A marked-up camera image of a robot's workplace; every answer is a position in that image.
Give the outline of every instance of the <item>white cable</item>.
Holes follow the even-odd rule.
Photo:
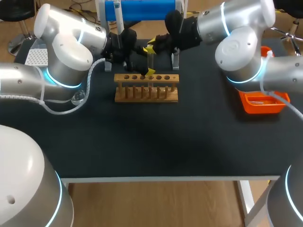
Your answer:
[[[39,67],[37,67],[37,66],[35,66],[35,68],[39,71],[40,76],[41,76],[41,80],[42,80],[40,102],[43,102],[43,100],[44,100],[44,93],[45,93],[45,80],[44,80],[43,72],[41,71],[41,69]]]
[[[273,57],[273,52],[272,51],[268,51],[267,52],[267,57],[266,57],[265,62],[264,62],[264,68],[265,69],[266,69],[267,62],[268,62],[269,58],[271,58],[271,57]],[[273,98],[275,98],[275,99],[279,100],[280,102],[284,103],[285,105],[287,105],[303,121],[303,114],[297,108],[295,108],[291,103],[289,103],[288,101],[286,101],[285,99],[283,99],[281,96],[278,96],[273,91],[265,91],[264,90],[264,80],[263,80],[264,74],[265,74],[265,70],[261,74],[261,78],[260,78],[260,89],[261,89],[261,92],[263,94],[267,95],[267,96],[272,96]]]
[[[27,101],[31,101],[31,102],[40,104],[47,112],[49,112],[51,114],[55,114],[55,115],[70,114],[70,113],[75,112],[76,110],[80,109],[86,103],[86,101],[87,101],[87,99],[89,97],[90,78],[91,78],[92,72],[93,72],[95,66],[97,64],[99,64],[100,62],[105,62],[105,58],[101,58],[101,59],[95,61],[92,64],[92,66],[90,67],[89,73],[88,73],[88,77],[87,77],[87,88],[86,88],[85,97],[84,97],[83,101],[77,107],[75,107],[75,108],[73,108],[71,110],[67,110],[67,111],[63,111],[63,112],[57,112],[57,111],[54,111],[54,110],[50,109],[45,104],[45,102],[43,101],[44,93],[45,93],[45,83],[44,83],[44,81],[43,81],[43,85],[42,85],[42,88],[41,88],[41,99],[37,99],[37,98],[34,98],[34,97],[28,97],[28,96],[16,96],[16,95],[0,95],[0,99],[27,100]],[[42,79],[44,80],[42,71],[39,68],[38,68],[38,71],[40,72],[40,74],[42,75]]]
[[[67,110],[67,111],[63,111],[63,112],[57,112],[57,111],[54,111],[52,109],[50,109],[44,102],[41,103],[40,105],[43,106],[43,108],[45,110],[47,110],[47,112],[51,113],[51,114],[55,114],[55,115],[64,115],[64,114],[70,114],[72,112],[75,112],[76,110],[79,110],[87,101],[88,97],[89,97],[89,92],[90,92],[90,78],[91,78],[91,74],[95,68],[96,65],[98,65],[100,62],[105,62],[105,58],[101,58],[101,59],[98,59],[96,60],[92,66],[90,67],[89,69],[89,74],[87,76],[87,87],[86,87],[86,94],[85,94],[85,97],[83,99],[83,101],[78,105],[76,106],[75,108],[71,109],[71,110]]]

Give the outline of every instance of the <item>orange tray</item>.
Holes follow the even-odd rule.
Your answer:
[[[261,47],[261,55],[263,57],[267,56],[267,52],[271,49],[267,46]],[[275,92],[277,95],[281,96],[286,101],[290,102],[287,93]],[[272,96],[266,96],[262,92],[241,92],[239,95],[244,107],[244,110],[249,114],[277,114],[282,111],[286,106],[281,101],[273,98]]]

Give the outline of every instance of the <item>wooden test tube rack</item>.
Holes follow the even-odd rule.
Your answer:
[[[114,81],[118,83],[115,102],[129,103],[171,103],[178,101],[178,74],[154,74],[142,76],[140,74],[115,74]],[[132,85],[142,83],[140,87]],[[165,87],[147,87],[148,83],[167,84]]]

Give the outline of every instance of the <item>black tabletop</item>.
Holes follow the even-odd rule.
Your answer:
[[[263,44],[285,55],[279,40]],[[29,47],[17,62],[24,63]],[[275,116],[245,114],[214,61],[215,49],[183,51],[179,71],[169,70],[168,55],[155,59],[158,73],[180,74],[178,103],[115,103],[114,73],[124,70],[98,65],[79,111],[55,116],[30,102],[1,101],[0,124],[31,136],[63,178],[280,175],[302,150],[302,122],[287,108]],[[301,97],[290,94],[303,110]]]

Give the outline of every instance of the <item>table leg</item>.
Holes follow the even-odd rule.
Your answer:
[[[244,211],[245,227],[257,227],[267,214],[266,201],[272,182],[260,196],[256,204],[254,203],[249,181],[238,181],[242,207]]]

